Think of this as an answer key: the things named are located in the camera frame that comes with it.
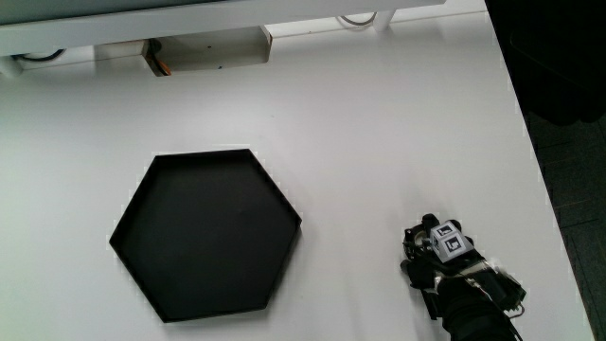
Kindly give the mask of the person's right hand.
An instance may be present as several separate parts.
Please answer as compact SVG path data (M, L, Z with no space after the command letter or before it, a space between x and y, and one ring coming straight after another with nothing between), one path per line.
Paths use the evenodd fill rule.
M419 290L435 288L436 277L461 277L484 260L472 239L463 234L459 221L441 223L432 213L425 214L420 224L404 230L402 246L405 259L401 270L411 287Z

